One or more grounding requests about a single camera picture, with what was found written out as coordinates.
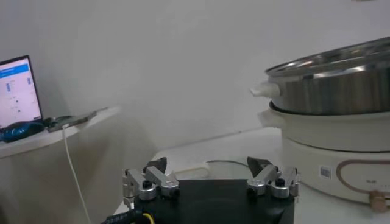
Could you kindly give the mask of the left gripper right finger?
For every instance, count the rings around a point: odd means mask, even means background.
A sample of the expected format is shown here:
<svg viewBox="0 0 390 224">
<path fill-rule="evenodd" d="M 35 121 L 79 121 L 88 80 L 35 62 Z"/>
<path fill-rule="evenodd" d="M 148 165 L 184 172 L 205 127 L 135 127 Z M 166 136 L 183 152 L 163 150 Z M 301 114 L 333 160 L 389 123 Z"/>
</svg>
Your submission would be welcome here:
<svg viewBox="0 0 390 224">
<path fill-rule="evenodd" d="M 247 180 L 247 193 L 257 198 L 270 193 L 274 198 L 298 197 L 300 173 L 295 167 L 280 169 L 269 160 L 247 157 L 252 178 Z"/>
</svg>

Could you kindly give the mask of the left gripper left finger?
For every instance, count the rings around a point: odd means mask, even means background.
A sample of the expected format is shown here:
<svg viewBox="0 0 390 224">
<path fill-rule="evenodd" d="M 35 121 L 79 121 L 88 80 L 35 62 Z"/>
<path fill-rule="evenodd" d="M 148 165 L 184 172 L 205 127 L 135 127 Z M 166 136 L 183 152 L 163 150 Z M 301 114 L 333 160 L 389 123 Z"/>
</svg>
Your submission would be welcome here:
<svg viewBox="0 0 390 224">
<path fill-rule="evenodd" d="M 151 201 L 158 195 L 176 199 L 180 195 L 180 184 L 165 174 L 167 164 L 167 158 L 162 157 L 149 161 L 141 171 L 126 169 L 122 176 L 124 199 Z"/>
</svg>

